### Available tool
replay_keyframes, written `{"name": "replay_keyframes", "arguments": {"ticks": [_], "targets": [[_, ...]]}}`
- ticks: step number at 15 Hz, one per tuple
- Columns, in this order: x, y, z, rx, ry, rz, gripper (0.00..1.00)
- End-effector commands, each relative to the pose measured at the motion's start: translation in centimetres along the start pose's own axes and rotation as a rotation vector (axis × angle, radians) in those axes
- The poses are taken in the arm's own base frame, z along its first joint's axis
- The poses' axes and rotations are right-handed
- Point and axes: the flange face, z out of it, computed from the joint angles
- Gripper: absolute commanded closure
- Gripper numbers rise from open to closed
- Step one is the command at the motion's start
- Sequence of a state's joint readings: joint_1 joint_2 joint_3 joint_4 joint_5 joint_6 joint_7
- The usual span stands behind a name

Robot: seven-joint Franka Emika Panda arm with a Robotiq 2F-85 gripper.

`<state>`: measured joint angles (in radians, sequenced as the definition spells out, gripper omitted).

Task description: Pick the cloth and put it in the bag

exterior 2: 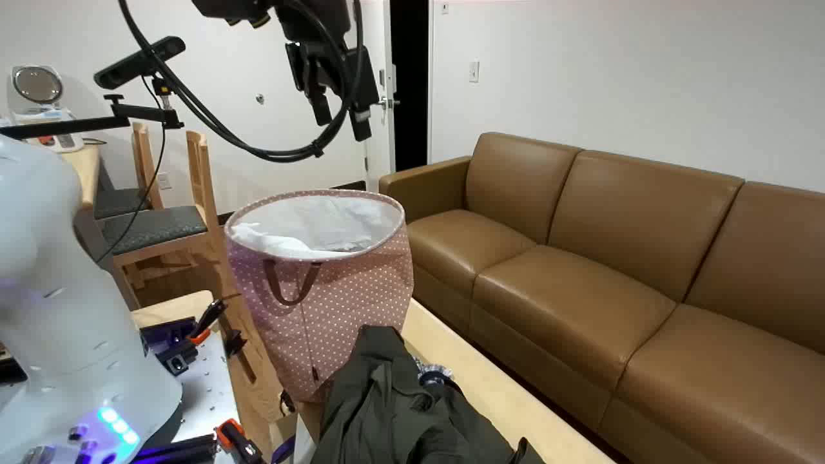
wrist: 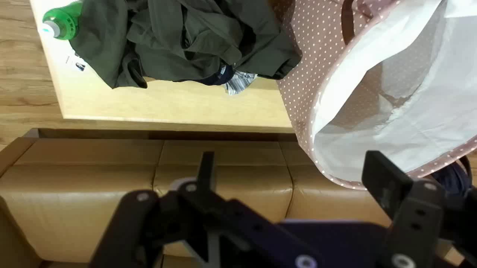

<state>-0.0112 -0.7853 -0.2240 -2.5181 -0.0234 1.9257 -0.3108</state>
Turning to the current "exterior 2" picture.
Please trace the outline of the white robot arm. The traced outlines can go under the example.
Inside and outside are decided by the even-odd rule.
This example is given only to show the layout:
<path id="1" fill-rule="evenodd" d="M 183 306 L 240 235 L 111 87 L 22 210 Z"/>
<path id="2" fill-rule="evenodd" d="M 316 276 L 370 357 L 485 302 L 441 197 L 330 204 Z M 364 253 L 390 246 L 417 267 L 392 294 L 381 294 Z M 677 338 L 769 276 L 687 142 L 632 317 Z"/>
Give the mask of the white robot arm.
<path id="1" fill-rule="evenodd" d="M 74 235 L 74 167 L 25 127 L 0 134 L 0 464 L 132 464 L 174 437 L 183 386 L 145 344 L 112 276 Z"/>

